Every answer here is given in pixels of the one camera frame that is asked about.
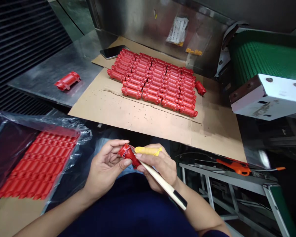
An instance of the tool handle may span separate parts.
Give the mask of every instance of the tool handle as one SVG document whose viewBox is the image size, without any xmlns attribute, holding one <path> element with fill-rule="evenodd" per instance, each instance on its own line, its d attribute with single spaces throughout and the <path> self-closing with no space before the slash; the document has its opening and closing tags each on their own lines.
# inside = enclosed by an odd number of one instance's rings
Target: tool handle
<svg viewBox="0 0 296 237">
<path fill-rule="evenodd" d="M 140 161 L 140 163 L 167 192 L 167 194 L 179 205 L 179 207 L 185 211 L 187 207 L 187 201 L 170 184 L 168 184 L 154 168 L 144 162 Z"/>
</svg>

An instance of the person's right hand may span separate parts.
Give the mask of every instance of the person's right hand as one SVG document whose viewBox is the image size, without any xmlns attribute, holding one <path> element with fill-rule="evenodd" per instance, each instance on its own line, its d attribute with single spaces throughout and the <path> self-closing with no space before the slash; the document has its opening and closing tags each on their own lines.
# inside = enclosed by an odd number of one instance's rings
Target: person's right hand
<svg viewBox="0 0 296 237">
<path fill-rule="evenodd" d="M 145 147 L 149 148 L 160 148 L 162 151 L 159 153 L 159 156 L 147 155 L 147 154 L 136 154 L 136 158 L 139 161 L 142 161 L 150 166 L 154 166 L 156 170 L 160 173 L 162 178 L 167 181 L 174 189 L 177 189 L 179 185 L 179 178 L 177 177 L 177 165 L 174 160 L 166 152 L 165 148 L 160 144 L 150 144 Z M 158 184 L 158 182 L 152 177 L 152 175 L 146 170 L 143 165 L 139 165 L 137 170 L 143 172 L 146 176 L 149 185 L 152 190 L 164 193 L 163 188 Z"/>
</svg>

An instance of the smartphone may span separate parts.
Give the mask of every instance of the smartphone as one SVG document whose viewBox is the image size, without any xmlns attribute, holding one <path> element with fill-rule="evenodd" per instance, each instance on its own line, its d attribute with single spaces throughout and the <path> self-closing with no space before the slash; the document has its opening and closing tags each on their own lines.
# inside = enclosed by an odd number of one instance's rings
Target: smartphone
<svg viewBox="0 0 296 237">
<path fill-rule="evenodd" d="M 116 58 L 123 48 L 128 49 L 125 45 L 120 45 L 120 46 L 100 50 L 100 53 L 103 55 L 105 59 L 108 60 L 108 59 Z"/>
</svg>

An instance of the cardboard sheet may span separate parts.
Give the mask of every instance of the cardboard sheet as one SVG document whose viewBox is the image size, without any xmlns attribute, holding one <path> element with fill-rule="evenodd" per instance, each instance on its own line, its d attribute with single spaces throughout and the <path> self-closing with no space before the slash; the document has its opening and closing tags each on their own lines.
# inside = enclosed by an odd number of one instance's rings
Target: cardboard sheet
<svg viewBox="0 0 296 237">
<path fill-rule="evenodd" d="M 185 62 L 119 37 L 110 47 L 126 45 L 131 51 L 145 53 L 177 66 Z M 218 155 L 246 162 L 236 115 L 221 103 L 219 84 L 196 75 L 207 90 L 196 93 L 196 118 L 190 118 L 160 105 L 123 96 L 122 84 L 107 74 L 115 59 L 102 55 L 93 63 L 105 67 L 82 94 L 69 115 L 120 127 L 151 136 L 181 142 Z"/>
<path fill-rule="evenodd" d="M 0 237 L 11 237 L 38 218 L 45 206 L 44 200 L 16 197 L 0 199 Z"/>
</svg>

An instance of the black grille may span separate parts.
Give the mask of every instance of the black grille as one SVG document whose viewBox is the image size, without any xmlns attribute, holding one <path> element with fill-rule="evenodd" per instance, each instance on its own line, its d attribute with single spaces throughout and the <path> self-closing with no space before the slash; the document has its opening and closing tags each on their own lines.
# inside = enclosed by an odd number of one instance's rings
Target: black grille
<svg viewBox="0 0 296 237">
<path fill-rule="evenodd" d="M 71 42 L 47 0 L 0 0 L 0 111 L 46 114 L 48 105 L 6 84 Z"/>
</svg>

